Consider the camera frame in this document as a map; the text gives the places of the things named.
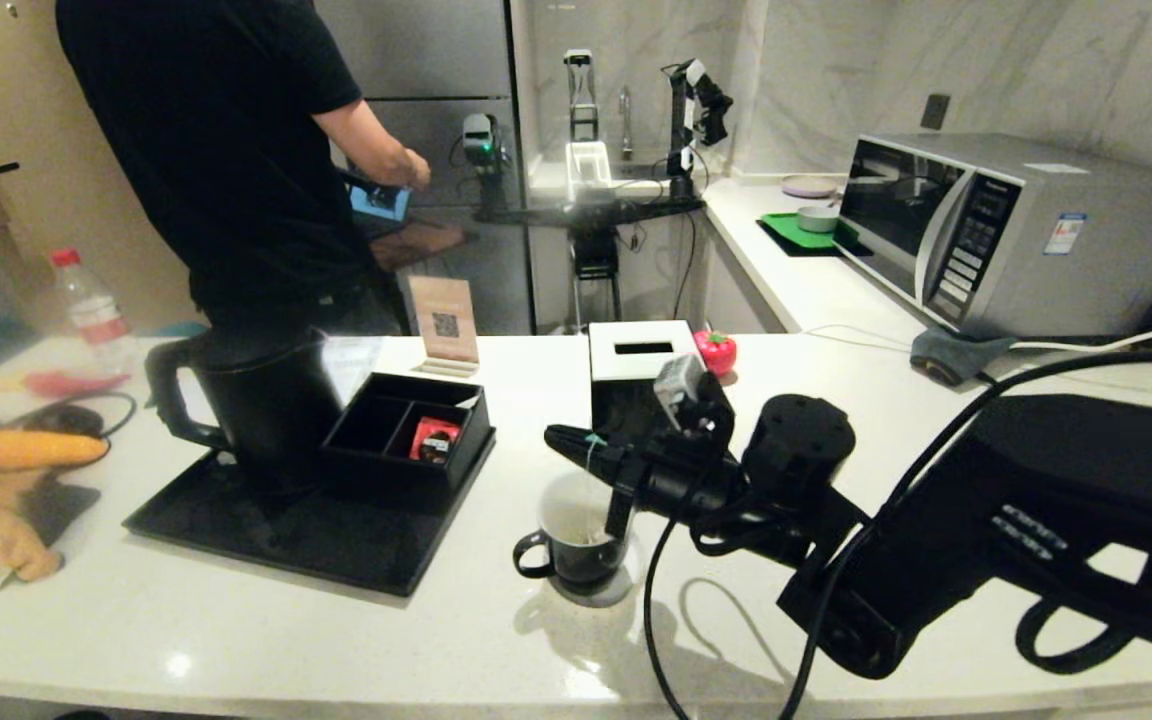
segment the door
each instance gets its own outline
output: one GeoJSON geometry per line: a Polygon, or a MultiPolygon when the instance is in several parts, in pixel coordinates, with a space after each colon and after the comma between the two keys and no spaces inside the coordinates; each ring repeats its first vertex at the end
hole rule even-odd
{"type": "Polygon", "coordinates": [[[47,255],[76,247],[134,327],[195,319],[184,265],[157,236],[61,53],[55,0],[0,3],[0,273],[28,323],[61,327],[47,255]]]}

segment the mug handle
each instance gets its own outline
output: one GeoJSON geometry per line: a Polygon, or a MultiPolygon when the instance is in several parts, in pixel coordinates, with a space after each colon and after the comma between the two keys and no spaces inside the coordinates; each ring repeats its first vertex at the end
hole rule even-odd
{"type": "Polygon", "coordinates": [[[221,429],[196,423],[189,418],[185,409],[177,370],[189,366],[192,348],[192,339],[159,344],[150,350],[145,359],[145,377],[150,381],[150,392],[159,404],[159,418],[174,437],[214,447],[217,450],[229,450],[229,442],[221,429]]]}
{"type": "Polygon", "coordinates": [[[545,560],[545,564],[537,564],[535,568],[526,568],[522,564],[522,556],[525,555],[528,551],[538,546],[538,544],[548,544],[550,537],[545,533],[545,530],[536,530],[536,532],[526,536],[515,546],[513,546],[513,569],[517,570],[520,575],[524,578],[548,578],[554,574],[554,559],[545,560]]]}

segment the refrigerator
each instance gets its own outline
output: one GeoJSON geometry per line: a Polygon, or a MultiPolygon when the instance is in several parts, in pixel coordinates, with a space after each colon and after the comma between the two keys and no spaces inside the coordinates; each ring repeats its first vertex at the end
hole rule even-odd
{"type": "MultiPolygon", "coordinates": [[[[430,188],[412,192],[408,215],[465,232],[461,245],[397,271],[404,296],[411,274],[465,279],[479,334],[535,334],[526,228],[472,219],[480,188],[460,141],[467,115],[497,119],[509,160],[506,199],[520,206],[508,1],[316,0],[314,8],[376,116],[429,160],[430,188]]],[[[410,296],[407,305],[410,314],[410,296]]]]}

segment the sticker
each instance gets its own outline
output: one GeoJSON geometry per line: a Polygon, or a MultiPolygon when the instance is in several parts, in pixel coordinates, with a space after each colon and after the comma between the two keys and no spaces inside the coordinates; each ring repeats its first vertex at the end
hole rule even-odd
{"type": "Polygon", "coordinates": [[[1061,213],[1060,220],[1056,220],[1056,229],[1053,229],[1052,238],[1047,241],[1043,255],[1069,255],[1086,221],[1087,213],[1061,213]]]}
{"type": "Polygon", "coordinates": [[[1074,165],[1066,165],[1064,162],[1025,162],[1025,167],[1043,170],[1044,173],[1066,173],[1076,174],[1076,176],[1089,176],[1089,174],[1092,174],[1092,170],[1075,168],[1074,165]]]}

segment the black storage box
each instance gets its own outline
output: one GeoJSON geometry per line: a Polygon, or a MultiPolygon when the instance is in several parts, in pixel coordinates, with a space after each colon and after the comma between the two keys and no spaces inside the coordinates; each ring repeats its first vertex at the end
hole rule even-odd
{"type": "Polygon", "coordinates": [[[457,494],[494,433],[480,386],[372,373],[326,437],[323,455],[342,491],[403,506],[438,503],[457,494]],[[411,460],[420,418],[460,425],[447,461],[411,460]]]}

